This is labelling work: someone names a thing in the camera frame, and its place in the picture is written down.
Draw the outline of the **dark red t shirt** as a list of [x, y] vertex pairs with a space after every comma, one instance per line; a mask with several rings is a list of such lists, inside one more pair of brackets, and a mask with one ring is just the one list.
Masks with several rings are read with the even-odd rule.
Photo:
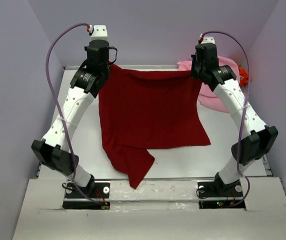
[[110, 67], [98, 94], [102, 148], [136, 189], [154, 164], [153, 149], [208, 146], [197, 99], [202, 82], [190, 71]]

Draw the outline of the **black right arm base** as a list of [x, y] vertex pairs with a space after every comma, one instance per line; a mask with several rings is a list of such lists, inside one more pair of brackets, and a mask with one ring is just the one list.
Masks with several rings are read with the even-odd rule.
[[242, 201], [244, 193], [239, 180], [219, 188], [216, 188], [213, 180], [200, 181], [197, 183], [195, 193], [201, 210], [246, 209], [246, 204]]

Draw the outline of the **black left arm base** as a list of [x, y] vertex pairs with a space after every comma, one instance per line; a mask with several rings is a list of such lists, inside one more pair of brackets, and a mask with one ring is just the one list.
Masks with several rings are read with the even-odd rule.
[[109, 210], [110, 209], [110, 190], [111, 182], [96, 180], [93, 191], [84, 197], [67, 181], [61, 184], [64, 189], [64, 198], [62, 207], [65, 210]]

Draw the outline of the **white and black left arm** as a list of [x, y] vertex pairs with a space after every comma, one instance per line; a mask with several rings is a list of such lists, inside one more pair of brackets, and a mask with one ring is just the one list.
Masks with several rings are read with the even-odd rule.
[[50, 129], [41, 140], [34, 140], [31, 149], [39, 162], [64, 175], [80, 196], [87, 198], [95, 189], [95, 178], [79, 163], [71, 150], [73, 135], [87, 108], [98, 96], [110, 77], [109, 61], [112, 47], [96, 39], [85, 46], [87, 58], [74, 74], [67, 96]]

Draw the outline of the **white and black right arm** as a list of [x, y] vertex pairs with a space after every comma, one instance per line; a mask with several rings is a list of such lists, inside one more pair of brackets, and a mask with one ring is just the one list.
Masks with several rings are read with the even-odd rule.
[[200, 79], [221, 100], [239, 131], [230, 160], [214, 181], [201, 183], [196, 191], [201, 199], [223, 198], [235, 189], [249, 166], [271, 150], [279, 132], [275, 126], [268, 126], [246, 100], [232, 68], [219, 65], [214, 43], [196, 45], [191, 57], [191, 76]]

